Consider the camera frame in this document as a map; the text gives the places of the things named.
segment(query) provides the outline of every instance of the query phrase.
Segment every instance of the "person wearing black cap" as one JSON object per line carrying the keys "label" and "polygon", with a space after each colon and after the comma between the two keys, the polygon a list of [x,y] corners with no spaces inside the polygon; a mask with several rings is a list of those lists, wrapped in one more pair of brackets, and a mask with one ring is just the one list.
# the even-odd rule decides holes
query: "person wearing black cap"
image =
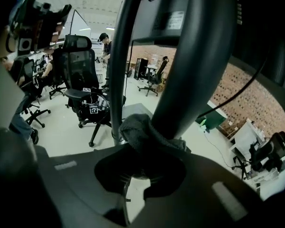
{"label": "person wearing black cap", "polygon": [[105,73],[105,78],[107,78],[107,81],[103,88],[109,87],[109,80],[108,78],[110,77],[110,56],[111,56],[111,45],[112,41],[109,39],[109,36],[106,33],[102,33],[99,37],[98,42],[101,41],[104,44],[104,61],[107,64],[106,67],[106,73]]}

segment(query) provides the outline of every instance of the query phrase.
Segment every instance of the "black pole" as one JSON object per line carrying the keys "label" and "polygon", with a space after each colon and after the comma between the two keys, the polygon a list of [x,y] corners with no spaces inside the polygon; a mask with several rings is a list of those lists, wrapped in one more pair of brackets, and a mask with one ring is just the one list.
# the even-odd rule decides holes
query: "black pole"
{"label": "black pole", "polygon": [[122,123],[124,75],[131,34],[141,0],[124,0],[116,23],[110,58],[110,103],[112,135],[115,145],[120,142],[119,126]]}
{"label": "black pole", "polygon": [[152,118],[164,137],[180,137],[219,84],[234,46],[236,7],[236,0],[189,0],[166,88]]}

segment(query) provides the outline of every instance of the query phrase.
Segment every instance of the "black cable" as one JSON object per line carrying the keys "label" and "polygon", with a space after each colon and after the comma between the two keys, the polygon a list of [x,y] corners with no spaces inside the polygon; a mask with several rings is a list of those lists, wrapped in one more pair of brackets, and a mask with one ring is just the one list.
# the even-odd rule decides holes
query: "black cable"
{"label": "black cable", "polygon": [[129,59],[129,67],[128,67],[128,72],[127,72],[127,77],[126,77],[126,79],[125,79],[125,90],[124,90],[124,96],[126,96],[126,93],[127,93],[127,82],[128,82],[128,75],[129,75],[130,66],[131,66],[131,58],[132,58],[133,42],[134,42],[134,41],[132,41],[132,44],[131,44],[130,59]]}
{"label": "black cable", "polygon": [[[205,138],[207,139],[207,141],[209,142],[209,143],[211,143],[210,141],[209,141],[209,139],[207,138],[207,136],[206,136],[206,133],[204,133],[205,134]],[[222,154],[222,152],[219,150],[219,148],[217,147],[217,146],[215,146],[213,143],[211,143],[218,151],[219,151],[219,153],[220,153],[220,155],[222,156],[222,158],[223,158],[223,161],[225,162],[225,165],[227,165],[227,163],[226,163],[226,161],[225,161],[225,159],[224,159],[224,156],[223,156],[223,154]]]}
{"label": "black cable", "polygon": [[265,63],[266,63],[266,61],[267,61],[267,59],[268,59],[269,51],[270,51],[270,48],[269,48],[269,50],[268,50],[268,53],[267,53],[267,56],[266,56],[266,58],[265,58],[264,63],[257,69],[257,71],[255,72],[255,74],[254,74],[254,75],[252,76],[252,78],[248,81],[248,83],[244,85],[243,88],[241,88],[237,93],[235,93],[235,95],[233,95],[231,98],[229,98],[228,100],[226,100],[226,101],[223,102],[222,104],[218,105],[217,107],[212,108],[212,109],[209,110],[209,111],[206,111],[206,112],[202,113],[202,114],[199,115],[197,118],[200,118],[200,117],[202,117],[202,116],[205,116],[205,115],[207,115],[207,114],[209,114],[209,113],[211,113],[211,112],[214,112],[215,110],[217,110],[217,109],[219,109],[219,108],[221,108],[221,107],[227,105],[228,103],[230,103],[231,101],[233,101],[234,99],[236,99],[241,93],[243,93],[243,92],[251,85],[251,83],[256,79],[256,77],[259,75],[259,73],[260,73],[260,72],[262,71],[262,69],[264,68]]}

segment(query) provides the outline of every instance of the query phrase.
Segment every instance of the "white floor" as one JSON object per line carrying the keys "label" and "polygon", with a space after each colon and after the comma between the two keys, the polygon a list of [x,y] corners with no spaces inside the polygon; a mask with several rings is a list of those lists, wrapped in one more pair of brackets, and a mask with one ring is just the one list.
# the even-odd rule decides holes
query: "white floor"
{"label": "white floor", "polygon": [[[149,96],[146,97],[146,91],[142,90],[139,92],[137,85],[138,82],[135,79],[128,79],[126,105],[142,103],[149,109],[149,111],[154,113],[161,94],[156,97],[154,93],[150,92]],[[46,125],[45,128],[41,128],[41,126],[36,122],[32,123],[32,127],[37,129],[39,133],[38,145],[45,147],[50,157],[90,152],[94,149],[104,149],[114,146],[114,142],[111,137],[111,128],[108,126],[101,126],[94,141],[95,147],[90,148],[88,143],[95,125],[87,124],[80,129],[78,127],[77,115],[71,108],[68,109],[65,106],[68,98],[57,93],[53,99],[50,100],[48,94],[50,90],[50,88],[47,88],[47,91],[43,90],[42,98],[40,99],[40,110],[51,110],[51,114],[45,113],[38,118]],[[211,130],[211,132],[207,133],[206,136],[199,128],[198,124],[193,123],[184,133],[182,138],[186,141],[187,146],[191,149],[192,153],[207,157],[235,175],[240,176],[239,170],[237,172],[233,172],[231,168],[227,166],[234,165],[232,160],[233,154],[229,151],[231,144],[227,139],[217,129]],[[210,142],[219,148],[223,156]],[[148,182],[146,183],[140,180],[133,179],[131,181],[131,188],[129,188],[127,194],[127,198],[132,200],[127,203],[130,220],[133,220],[139,210],[143,207],[144,202],[142,193],[149,185],[150,184]]]}

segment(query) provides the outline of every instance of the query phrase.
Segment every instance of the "white ceiling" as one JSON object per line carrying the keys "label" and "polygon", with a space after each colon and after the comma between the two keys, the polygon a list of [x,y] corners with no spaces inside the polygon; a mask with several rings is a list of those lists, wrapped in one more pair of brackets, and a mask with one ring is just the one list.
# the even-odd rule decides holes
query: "white ceiling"
{"label": "white ceiling", "polygon": [[[91,38],[97,38],[103,32],[113,36],[113,31],[106,27],[115,27],[117,14],[122,0],[37,0],[38,2],[47,2],[52,5],[51,10],[58,11],[66,4],[71,4],[72,8],[86,21],[91,28]],[[64,33],[69,33],[72,16],[69,16],[65,25]]]}

